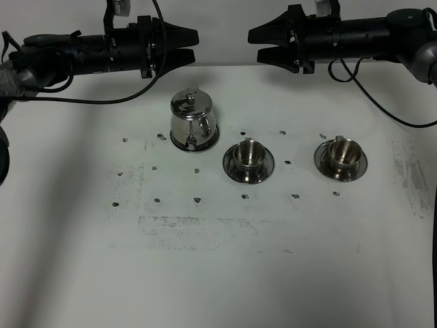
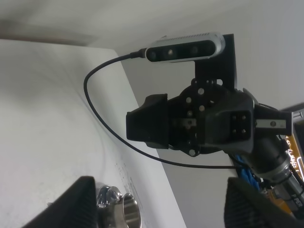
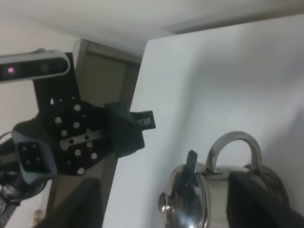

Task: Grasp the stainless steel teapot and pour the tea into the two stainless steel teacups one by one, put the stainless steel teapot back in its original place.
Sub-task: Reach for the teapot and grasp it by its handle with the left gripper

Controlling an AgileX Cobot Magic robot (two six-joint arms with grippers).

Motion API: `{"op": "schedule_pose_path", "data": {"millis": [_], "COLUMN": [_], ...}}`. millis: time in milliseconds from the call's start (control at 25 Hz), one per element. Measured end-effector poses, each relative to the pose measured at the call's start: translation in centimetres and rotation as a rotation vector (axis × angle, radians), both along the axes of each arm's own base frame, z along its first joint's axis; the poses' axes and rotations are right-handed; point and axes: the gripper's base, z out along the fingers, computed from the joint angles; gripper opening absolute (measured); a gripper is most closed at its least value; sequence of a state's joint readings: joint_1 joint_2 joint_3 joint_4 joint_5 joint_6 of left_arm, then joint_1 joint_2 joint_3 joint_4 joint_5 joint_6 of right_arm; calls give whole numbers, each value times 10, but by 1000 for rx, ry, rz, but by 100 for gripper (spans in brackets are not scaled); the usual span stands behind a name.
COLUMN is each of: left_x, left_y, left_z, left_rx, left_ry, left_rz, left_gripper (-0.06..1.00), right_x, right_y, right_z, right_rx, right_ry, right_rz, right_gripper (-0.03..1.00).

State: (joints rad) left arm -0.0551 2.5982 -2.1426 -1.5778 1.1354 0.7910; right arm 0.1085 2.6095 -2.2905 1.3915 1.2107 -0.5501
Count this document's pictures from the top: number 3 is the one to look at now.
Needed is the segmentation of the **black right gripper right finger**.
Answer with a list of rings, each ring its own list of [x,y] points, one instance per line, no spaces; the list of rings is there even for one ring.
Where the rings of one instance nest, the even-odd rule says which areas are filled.
[[[247,174],[232,172],[228,177],[226,206],[230,228],[302,228],[304,218],[276,201]]]

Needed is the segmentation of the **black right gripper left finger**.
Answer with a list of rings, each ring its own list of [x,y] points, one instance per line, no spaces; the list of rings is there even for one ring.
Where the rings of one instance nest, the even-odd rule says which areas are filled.
[[[37,228],[100,228],[103,224],[101,184],[98,179],[83,180]]]

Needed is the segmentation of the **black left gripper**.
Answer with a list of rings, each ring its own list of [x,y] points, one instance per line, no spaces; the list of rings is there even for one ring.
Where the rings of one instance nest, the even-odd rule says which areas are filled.
[[[82,175],[109,154],[111,144],[116,158],[131,155],[145,147],[143,131],[156,128],[153,111],[131,112],[122,102],[103,109],[82,101],[72,55],[65,54],[69,72],[31,80],[38,114],[12,130],[22,176]]]

